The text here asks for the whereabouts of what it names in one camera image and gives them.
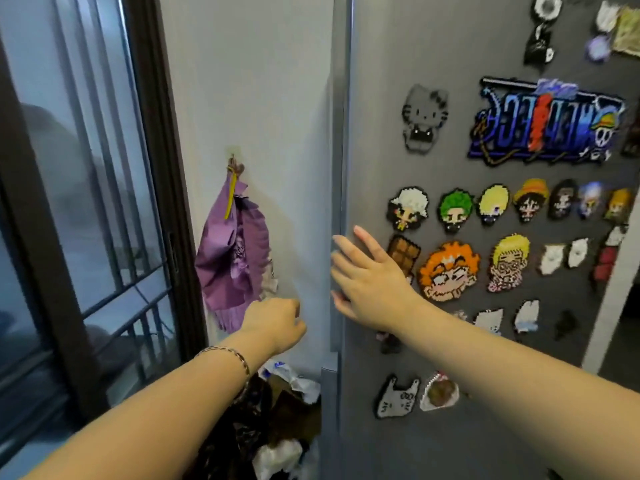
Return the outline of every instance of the refrigerator door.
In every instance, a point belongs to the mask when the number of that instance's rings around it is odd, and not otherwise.
[[[625,1],[640,6],[640,0]],[[594,289],[590,280],[599,247],[612,229],[602,218],[604,203],[587,220],[573,211],[564,220],[552,221],[545,206],[526,224],[509,203],[493,226],[483,226],[473,214],[453,238],[438,220],[438,204],[444,193],[457,187],[480,196],[488,186],[504,184],[513,195],[529,178],[545,179],[550,189],[569,178],[581,185],[598,181],[605,187],[604,200],[613,189],[635,191],[640,162],[621,156],[625,133],[617,136],[613,156],[601,165],[512,160],[490,167],[482,159],[470,159],[467,154],[476,113],[488,107],[487,99],[480,96],[480,80],[513,77],[535,84],[541,76],[539,70],[523,64],[535,26],[532,0],[352,2],[353,12],[346,17],[351,36],[348,134],[345,163],[341,164],[346,173],[339,191],[344,196],[339,207],[342,227],[351,234],[353,225],[361,225],[386,246],[394,235],[385,218],[389,199],[404,187],[421,187],[429,197],[429,217],[418,229],[404,233],[422,249],[413,272],[418,275],[429,254],[452,239],[470,244],[481,256],[476,284],[459,299],[439,305],[448,312],[464,310],[470,319],[482,310],[503,308],[500,331],[505,338],[515,339],[513,321],[519,307],[527,300],[540,300],[539,330],[529,333],[523,342],[580,366],[604,293]],[[630,123],[640,96],[640,61],[613,55],[604,64],[594,64],[585,56],[599,5],[565,0],[552,26],[555,57],[544,77],[574,82],[583,91],[620,96],[630,107],[624,115]],[[403,138],[403,105],[414,84],[448,92],[448,120],[425,155],[408,152]],[[531,241],[523,283],[512,290],[489,293],[492,249],[512,233],[524,234]],[[549,276],[537,271],[545,244],[570,245],[583,237],[590,238],[590,247],[579,267],[562,265]],[[556,341],[555,325],[565,310],[576,317],[579,327]],[[390,374],[397,375],[403,387],[420,378],[420,399],[435,367],[407,348],[400,354],[382,355],[374,331],[349,321],[335,323],[343,325],[339,391],[343,478],[545,477],[544,461],[473,398],[462,395],[455,406],[429,412],[421,411],[416,403],[404,417],[377,419],[374,400]]]

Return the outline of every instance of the green-haired character magnet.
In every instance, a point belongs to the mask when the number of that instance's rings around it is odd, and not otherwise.
[[[438,216],[444,224],[448,234],[455,234],[460,230],[474,209],[474,198],[462,189],[444,194],[438,208]]]

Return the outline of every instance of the bracelet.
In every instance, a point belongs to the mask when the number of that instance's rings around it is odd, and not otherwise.
[[[244,387],[242,388],[242,391],[240,391],[240,393],[238,393],[238,395],[234,399],[233,404],[235,404],[235,403],[237,403],[238,401],[240,401],[244,397],[244,394],[246,393],[247,389],[249,389],[249,380],[251,379],[251,369],[249,369],[249,364],[247,364],[246,360],[244,359],[242,354],[240,354],[240,352],[238,352],[235,349],[228,348],[228,347],[215,347],[215,346],[214,347],[207,347],[206,349],[203,349],[200,352],[198,352],[196,357],[198,355],[200,355],[200,354],[204,354],[204,352],[209,352],[210,350],[224,350],[226,352],[231,352],[233,355],[238,357],[238,359],[240,359],[240,362],[242,362],[242,365],[244,367],[244,371],[246,372],[246,382],[244,383]]]

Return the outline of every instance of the white wall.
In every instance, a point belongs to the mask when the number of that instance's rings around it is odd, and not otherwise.
[[[279,296],[308,334],[285,358],[317,374],[329,350],[328,77],[333,0],[161,0],[196,241],[238,144],[267,218]]]

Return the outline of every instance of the hand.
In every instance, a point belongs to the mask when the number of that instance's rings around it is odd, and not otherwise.
[[[271,356],[286,352],[307,332],[307,325],[298,316],[297,299],[270,298],[254,301],[244,314],[241,331],[254,334],[269,343]]]
[[[397,333],[402,323],[411,318],[413,310],[428,302],[411,288],[402,270],[371,234],[359,226],[353,231],[373,259],[345,236],[333,236],[342,251],[331,255],[331,275],[342,289],[342,293],[332,291],[335,307],[358,323]]]

